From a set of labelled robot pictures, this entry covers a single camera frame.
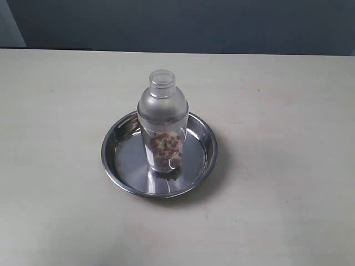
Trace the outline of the clear plastic shaker bottle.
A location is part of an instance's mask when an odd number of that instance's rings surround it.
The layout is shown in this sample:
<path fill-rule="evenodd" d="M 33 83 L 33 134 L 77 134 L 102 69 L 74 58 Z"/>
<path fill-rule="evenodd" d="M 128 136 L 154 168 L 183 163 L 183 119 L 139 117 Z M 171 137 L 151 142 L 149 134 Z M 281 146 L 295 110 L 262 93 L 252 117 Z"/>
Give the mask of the clear plastic shaker bottle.
<path fill-rule="evenodd" d="M 137 115 L 148 165 L 156 172 L 175 171 L 182 162 L 189 105 L 174 73 L 160 69 L 150 74 Z"/>

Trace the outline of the round stainless steel plate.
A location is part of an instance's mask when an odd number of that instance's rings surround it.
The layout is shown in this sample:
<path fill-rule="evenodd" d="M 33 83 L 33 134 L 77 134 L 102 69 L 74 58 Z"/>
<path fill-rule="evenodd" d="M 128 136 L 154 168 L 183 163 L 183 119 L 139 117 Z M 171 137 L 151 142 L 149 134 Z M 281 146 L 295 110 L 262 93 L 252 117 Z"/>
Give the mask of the round stainless steel plate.
<path fill-rule="evenodd" d="M 101 160 L 109 178 L 121 189 L 141 197 L 172 198 L 200 185 L 218 156 L 210 127 L 191 113 L 186 137 L 157 133 L 143 142 L 137 113 L 118 120 L 107 132 Z"/>

